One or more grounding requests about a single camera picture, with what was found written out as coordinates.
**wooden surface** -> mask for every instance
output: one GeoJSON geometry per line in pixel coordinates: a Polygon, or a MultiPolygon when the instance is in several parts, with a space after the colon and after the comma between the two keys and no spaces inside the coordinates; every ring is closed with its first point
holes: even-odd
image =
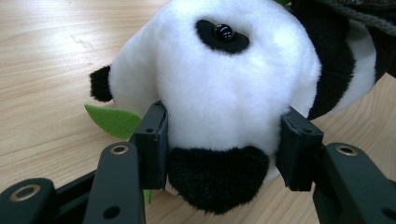
{"type": "MultiPolygon", "coordinates": [[[[119,141],[89,118],[89,73],[167,1],[11,1],[0,3],[0,191],[30,177],[56,188],[95,169],[104,147],[119,141]]],[[[396,80],[385,76],[336,116],[315,120],[325,143],[364,149],[396,180],[396,80]]],[[[180,197],[155,191],[148,223],[318,223],[311,193],[290,192],[281,178],[225,216],[205,215],[180,197]]]]}

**stuffed panda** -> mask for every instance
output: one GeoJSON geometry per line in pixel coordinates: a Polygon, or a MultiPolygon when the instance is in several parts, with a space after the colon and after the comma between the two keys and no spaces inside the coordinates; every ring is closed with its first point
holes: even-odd
{"type": "Polygon", "coordinates": [[[280,117],[314,119],[369,91],[395,37],[313,0],[172,0],[91,74],[92,96],[169,118],[168,178],[192,206],[250,202],[275,167],[280,117]]]}

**plastic eye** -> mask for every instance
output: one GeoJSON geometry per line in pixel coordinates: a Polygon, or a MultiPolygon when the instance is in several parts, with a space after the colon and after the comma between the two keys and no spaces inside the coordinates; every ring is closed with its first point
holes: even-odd
{"type": "Polygon", "coordinates": [[[233,29],[229,25],[220,24],[214,28],[215,37],[221,41],[230,41],[233,39],[233,29]]]}

